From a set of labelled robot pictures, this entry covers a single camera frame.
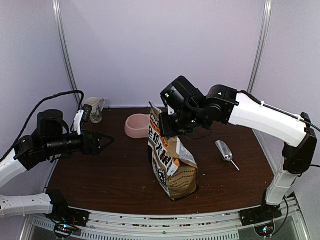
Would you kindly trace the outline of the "pink double pet bowl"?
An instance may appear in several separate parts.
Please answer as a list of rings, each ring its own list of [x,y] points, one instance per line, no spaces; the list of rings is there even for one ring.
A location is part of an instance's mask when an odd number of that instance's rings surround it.
[[[149,137],[149,114],[133,114],[125,121],[125,134],[132,139],[147,139]]]

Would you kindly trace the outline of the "dog food bag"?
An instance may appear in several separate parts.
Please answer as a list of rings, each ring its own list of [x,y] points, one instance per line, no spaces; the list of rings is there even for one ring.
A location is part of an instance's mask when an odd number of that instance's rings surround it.
[[[172,201],[194,193],[198,188],[198,165],[178,136],[164,137],[160,130],[163,111],[150,103],[148,159],[153,173]]]

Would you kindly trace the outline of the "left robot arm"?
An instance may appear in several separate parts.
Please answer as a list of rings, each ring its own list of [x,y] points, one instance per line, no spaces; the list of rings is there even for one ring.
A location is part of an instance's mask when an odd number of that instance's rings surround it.
[[[52,161],[54,156],[72,155],[76,152],[97,156],[115,141],[112,136],[82,130],[82,125],[88,121],[88,112],[84,110],[77,112],[72,132],[69,132],[69,126],[63,117],[63,112],[58,109],[49,109],[37,115],[36,130],[31,135],[19,138],[0,161],[2,187],[38,164]],[[58,218],[61,222],[72,218],[72,211],[58,190],[36,195],[0,197],[1,219],[33,214],[44,214]]]

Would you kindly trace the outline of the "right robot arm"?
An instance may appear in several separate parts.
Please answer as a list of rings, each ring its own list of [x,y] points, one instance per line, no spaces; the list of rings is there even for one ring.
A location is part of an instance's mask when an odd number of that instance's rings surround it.
[[[256,210],[259,220],[268,220],[279,209],[298,176],[312,165],[318,139],[307,113],[294,114],[258,100],[245,90],[217,84],[204,95],[184,76],[179,76],[162,92],[168,108],[160,114],[164,137],[192,133],[197,127],[209,129],[213,123],[249,128],[283,142],[282,161],[264,199]]]

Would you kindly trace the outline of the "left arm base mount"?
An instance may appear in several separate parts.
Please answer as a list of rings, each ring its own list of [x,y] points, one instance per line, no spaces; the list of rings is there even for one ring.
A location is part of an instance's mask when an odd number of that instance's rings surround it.
[[[53,233],[59,240],[69,238],[79,227],[86,227],[90,213],[86,210],[69,207],[67,200],[59,190],[50,190],[46,194],[50,198],[52,212],[44,214],[53,224]]]

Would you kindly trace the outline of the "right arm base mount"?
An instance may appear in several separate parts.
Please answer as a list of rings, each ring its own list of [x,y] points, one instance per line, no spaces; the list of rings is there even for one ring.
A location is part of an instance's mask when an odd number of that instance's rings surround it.
[[[239,212],[242,226],[254,226],[255,233],[259,237],[268,238],[275,232],[274,220],[282,216],[278,206],[261,205]]]

